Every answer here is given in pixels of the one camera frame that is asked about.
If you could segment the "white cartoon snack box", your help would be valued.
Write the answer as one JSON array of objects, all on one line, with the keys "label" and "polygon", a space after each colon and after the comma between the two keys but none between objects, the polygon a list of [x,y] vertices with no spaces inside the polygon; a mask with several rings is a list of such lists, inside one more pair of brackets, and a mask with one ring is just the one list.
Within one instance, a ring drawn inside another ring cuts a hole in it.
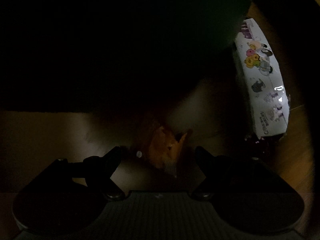
[{"label": "white cartoon snack box", "polygon": [[261,139],[286,133],[290,104],[269,42],[257,22],[248,18],[234,44],[238,70],[247,87],[253,130]]}]

